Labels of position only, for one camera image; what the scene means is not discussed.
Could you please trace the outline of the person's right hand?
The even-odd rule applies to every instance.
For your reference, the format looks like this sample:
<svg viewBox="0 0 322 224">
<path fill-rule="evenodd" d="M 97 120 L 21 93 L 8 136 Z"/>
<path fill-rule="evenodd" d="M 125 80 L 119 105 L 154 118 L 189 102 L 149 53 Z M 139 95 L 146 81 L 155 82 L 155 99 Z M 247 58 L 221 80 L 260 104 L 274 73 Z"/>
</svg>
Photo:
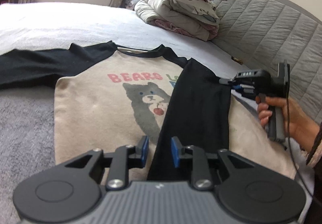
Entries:
<svg viewBox="0 0 322 224">
<path fill-rule="evenodd" d="M 268 119 L 272 116 L 272 111 L 269 111 L 268 107 L 280 107 L 283 112 L 285 131 L 288 130 L 289 122 L 290 137 L 306 152 L 309 153 L 312 150 L 320 126 L 304 113 L 294 99 L 289 98 L 286 100 L 283 98 L 266 97 L 265 101 L 262 102 L 260 97 L 256 97 L 255 101 L 258 104 L 258 119 L 263 128 L 268 124 Z"/>
</svg>

